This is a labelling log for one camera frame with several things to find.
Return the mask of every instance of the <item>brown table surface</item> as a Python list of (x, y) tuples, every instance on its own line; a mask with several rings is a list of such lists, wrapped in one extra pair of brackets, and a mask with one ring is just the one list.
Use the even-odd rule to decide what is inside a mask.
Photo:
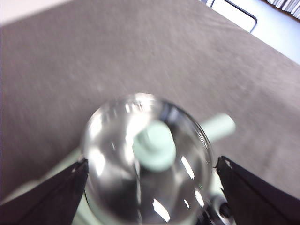
[(135, 92), (199, 122), (228, 113), (237, 130), (215, 156), (300, 198), (300, 66), (196, 0), (75, 0), (1, 28), (2, 198)]

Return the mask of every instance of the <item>mint green knob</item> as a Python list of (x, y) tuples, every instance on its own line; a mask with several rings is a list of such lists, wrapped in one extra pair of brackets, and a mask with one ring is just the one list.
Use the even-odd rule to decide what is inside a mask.
[(172, 133), (159, 120), (151, 122), (134, 137), (132, 149), (139, 163), (153, 172), (167, 170), (176, 158)]

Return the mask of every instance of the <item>glass dome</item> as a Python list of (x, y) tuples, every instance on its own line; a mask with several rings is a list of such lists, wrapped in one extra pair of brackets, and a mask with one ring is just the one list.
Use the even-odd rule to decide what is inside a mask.
[[(176, 148), (172, 164), (151, 170), (133, 151), (134, 138), (164, 122)], [(89, 162), (85, 188), (90, 209), (105, 225), (191, 225), (205, 205), (212, 161), (200, 126), (183, 110), (149, 94), (104, 104), (82, 140)]]

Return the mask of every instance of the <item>gray carpet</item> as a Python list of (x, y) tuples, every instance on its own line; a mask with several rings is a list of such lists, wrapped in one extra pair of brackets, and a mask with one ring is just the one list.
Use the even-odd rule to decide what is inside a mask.
[(1, 197), (135, 92), (199, 122), (228, 113), (237, 131), (214, 155), (300, 198), (300, 66), (196, 0), (75, 0), (1, 28)]

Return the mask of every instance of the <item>white paper stack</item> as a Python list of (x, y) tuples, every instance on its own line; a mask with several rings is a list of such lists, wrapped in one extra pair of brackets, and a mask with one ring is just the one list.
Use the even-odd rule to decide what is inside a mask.
[(300, 19), (300, 0), (267, 0), (270, 4)]

